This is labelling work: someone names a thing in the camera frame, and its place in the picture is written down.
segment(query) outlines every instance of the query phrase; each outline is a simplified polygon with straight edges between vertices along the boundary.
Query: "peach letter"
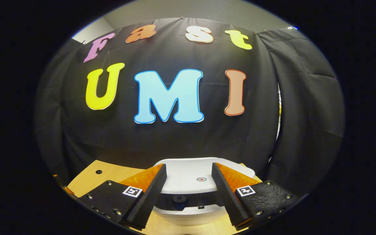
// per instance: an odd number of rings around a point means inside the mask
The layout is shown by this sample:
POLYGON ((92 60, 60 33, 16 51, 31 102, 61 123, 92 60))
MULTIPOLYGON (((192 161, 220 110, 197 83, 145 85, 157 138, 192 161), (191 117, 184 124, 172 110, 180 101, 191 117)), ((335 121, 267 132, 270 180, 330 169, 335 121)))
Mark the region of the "peach letter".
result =
POLYGON ((244 112, 243 81, 246 79, 246 74, 239 70, 226 70, 226 76, 230 82, 230 92, 224 113, 228 116, 240 115, 244 112))
POLYGON ((153 36, 156 25, 145 25, 143 27, 137 28, 131 32, 131 35, 126 39, 126 43, 131 43, 139 39, 146 39, 153 36))

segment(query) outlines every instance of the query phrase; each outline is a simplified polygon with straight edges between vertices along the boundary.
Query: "wooden surface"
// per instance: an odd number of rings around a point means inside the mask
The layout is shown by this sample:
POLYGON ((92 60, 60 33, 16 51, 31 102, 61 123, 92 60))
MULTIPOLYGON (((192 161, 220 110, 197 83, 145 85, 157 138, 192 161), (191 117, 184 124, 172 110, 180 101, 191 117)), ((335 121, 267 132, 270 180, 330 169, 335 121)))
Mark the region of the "wooden surface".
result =
MULTIPOLYGON (((70 182, 68 188, 77 197, 81 197, 106 180, 120 182, 121 180, 125 180, 143 170, 144 169, 130 168, 95 160, 70 182), (96 174, 95 172, 98 170, 101 170, 102 173, 96 174)), ((262 182, 257 176, 255 176, 255 179, 262 182)), ((158 216, 155 212, 152 212, 146 228, 138 232, 146 235, 232 235, 240 231, 236 231, 236 229, 231 226, 227 213, 212 223, 198 226, 178 226, 169 223, 162 217, 158 216)))

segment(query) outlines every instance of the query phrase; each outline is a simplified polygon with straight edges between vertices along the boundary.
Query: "blue component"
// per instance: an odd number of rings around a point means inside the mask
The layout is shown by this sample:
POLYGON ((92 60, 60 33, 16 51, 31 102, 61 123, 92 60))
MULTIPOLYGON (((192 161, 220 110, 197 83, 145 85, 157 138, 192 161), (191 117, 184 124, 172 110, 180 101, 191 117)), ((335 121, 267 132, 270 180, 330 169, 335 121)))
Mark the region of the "blue component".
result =
POLYGON ((198 85, 203 77, 199 70, 181 70, 167 89, 156 71, 145 71, 134 76, 139 82, 139 113, 134 117, 138 124, 150 124, 156 117, 150 110, 150 102, 162 121, 169 119, 178 101, 178 111, 173 116, 176 122, 201 122, 204 114, 200 112, 198 85))

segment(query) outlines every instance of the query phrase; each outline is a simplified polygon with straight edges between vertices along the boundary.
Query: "yellow-green letter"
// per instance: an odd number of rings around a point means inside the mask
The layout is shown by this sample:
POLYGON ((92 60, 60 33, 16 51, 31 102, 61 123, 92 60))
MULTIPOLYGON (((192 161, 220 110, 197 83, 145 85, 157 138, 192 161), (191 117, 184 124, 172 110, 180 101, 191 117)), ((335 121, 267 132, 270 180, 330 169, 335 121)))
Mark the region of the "yellow-green letter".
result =
POLYGON ((124 68, 124 63, 112 64, 107 68, 109 72, 107 91, 101 98, 97 97, 97 84, 103 70, 98 69, 88 74, 88 85, 86 86, 86 105, 93 110, 102 110, 110 106, 114 101, 117 90, 118 74, 124 68))
POLYGON ((252 49, 252 45, 246 44, 244 42, 244 39, 249 39, 249 38, 246 35, 243 35, 240 31, 226 30, 224 32, 230 34, 231 42, 233 42, 233 44, 235 44, 236 46, 246 49, 246 50, 252 49))

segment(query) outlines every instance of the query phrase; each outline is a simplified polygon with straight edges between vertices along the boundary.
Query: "yellow letter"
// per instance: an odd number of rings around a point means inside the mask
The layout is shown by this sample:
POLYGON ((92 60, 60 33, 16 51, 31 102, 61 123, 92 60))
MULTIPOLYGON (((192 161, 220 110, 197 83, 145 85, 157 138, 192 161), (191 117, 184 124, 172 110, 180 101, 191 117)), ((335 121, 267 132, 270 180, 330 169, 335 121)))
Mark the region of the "yellow letter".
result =
POLYGON ((187 39, 190 41, 205 43, 210 43, 214 41, 213 36, 209 34, 212 31, 208 28, 200 26, 189 26, 187 27, 187 31, 188 33, 185 34, 185 37, 187 37, 187 39))
POLYGON ((236 46, 250 50, 252 49, 252 45, 246 44, 243 39, 249 39, 246 35, 243 35, 240 31, 237 30, 226 30, 225 33, 230 34, 230 39, 233 44, 236 46))
POLYGON ((107 91, 101 98, 97 97, 97 85, 98 79, 103 70, 94 70, 88 74, 88 84, 86 86, 85 100, 86 105, 88 105, 90 109, 102 110, 110 106, 110 104, 114 101, 115 93, 117 90, 118 74, 122 68, 124 68, 123 63, 112 64, 107 68, 107 72, 109 72, 107 91))

